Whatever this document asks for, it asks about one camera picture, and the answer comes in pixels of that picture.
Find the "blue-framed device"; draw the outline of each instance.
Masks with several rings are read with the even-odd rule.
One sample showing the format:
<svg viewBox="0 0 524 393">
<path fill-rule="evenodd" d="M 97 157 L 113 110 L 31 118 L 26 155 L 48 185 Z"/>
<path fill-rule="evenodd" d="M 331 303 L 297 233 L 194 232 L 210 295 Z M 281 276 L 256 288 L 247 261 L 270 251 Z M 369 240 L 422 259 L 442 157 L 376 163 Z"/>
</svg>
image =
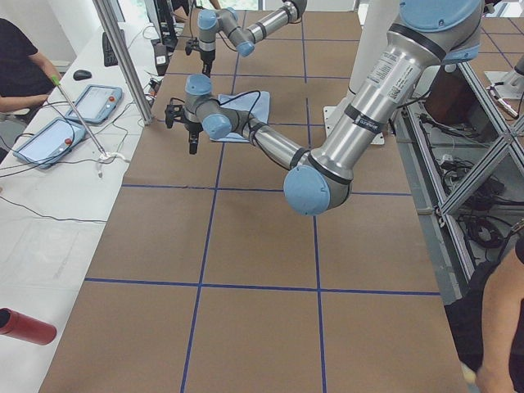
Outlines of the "blue-framed device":
<svg viewBox="0 0 524 393">
<path fill-rule="evenodd" d="M 69 153 L 84 135 L 81 124 L 57 117 L 14 150 L 13 156 L 46 169 Z"/>
<path fill-rule="evenodd" d="M 121 88 L 89 84 L 77 98 L 75 105 L 86 123 L 98 125 L 109 117 L 121 98 Z M 65 118 L 79 122 L 73 109 L 68 110 Z"/>
</svg>

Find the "red cylinder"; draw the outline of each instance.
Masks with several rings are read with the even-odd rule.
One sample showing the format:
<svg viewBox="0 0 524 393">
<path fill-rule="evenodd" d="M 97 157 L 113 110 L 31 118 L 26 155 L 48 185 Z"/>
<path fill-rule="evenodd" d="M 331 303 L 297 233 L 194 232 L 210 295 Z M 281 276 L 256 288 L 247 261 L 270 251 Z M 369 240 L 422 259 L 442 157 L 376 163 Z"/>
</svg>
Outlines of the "red cylinder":
<svg viewBox="0 0 524 393">
<path fill-rule="evenodd" d="M 0 309 L 0 334 L 45 346 L 55 339 L 56 328 L 12 309 Z"/>
</svg>

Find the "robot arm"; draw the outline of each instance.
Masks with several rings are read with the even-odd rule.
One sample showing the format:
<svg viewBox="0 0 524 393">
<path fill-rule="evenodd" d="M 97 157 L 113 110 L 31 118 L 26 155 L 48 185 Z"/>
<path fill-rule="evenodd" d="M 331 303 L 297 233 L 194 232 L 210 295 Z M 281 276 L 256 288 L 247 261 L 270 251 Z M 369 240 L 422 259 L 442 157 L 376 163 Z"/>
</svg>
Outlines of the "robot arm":
<svg viewBox="0 0 524 393">
<path fill-rule="evenodd" d="M 402 0 L 386 50 L 325 143 L 311 151 L 248 112 L 223 109 L 204 75 L 189 77 L 184 115 L 212 138 L 235 132 L 258 146 L 289 169 L 284 192 L 291 207 L 319 215 L 349 197 L 355 163 L 407 101 L 422 72 L 477 55 L 484 6 L 482 0 Z"/>
<path fill-rule="evenodd" d="M 202 74 L 210 76 L 215 60 L 216 34 L 223 31 L 242 57 L 255 50 L 255 44 L 283 26 L 298 21 L 305 11 L 307 0 L 282 0 L 283 5 L 247 29 L 238 25 L 238 16 L 232 8 L 212 11 L 203 10 L 198 15 L 199 37 L 187 42 L 186 53 L 200 52 L 203 62 Z"/>
</svg>

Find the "black computer mouse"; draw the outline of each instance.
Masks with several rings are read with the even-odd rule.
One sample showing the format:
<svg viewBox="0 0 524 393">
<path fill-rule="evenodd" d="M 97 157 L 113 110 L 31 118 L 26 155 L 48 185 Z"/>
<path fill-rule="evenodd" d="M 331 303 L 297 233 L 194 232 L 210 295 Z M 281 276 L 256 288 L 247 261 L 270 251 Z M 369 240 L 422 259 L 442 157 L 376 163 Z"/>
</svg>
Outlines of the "black computer mouse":
<svg viewBox="0 0 524 393">
<path fill-rule="evenodd" d="M 76 70 L 75 73 L 73 74 L 73 79 L 74 80 L 83 80 L 83 79 L 89 79 L 92 76 L 93 75 L 87 70 Z"/>
</svg>

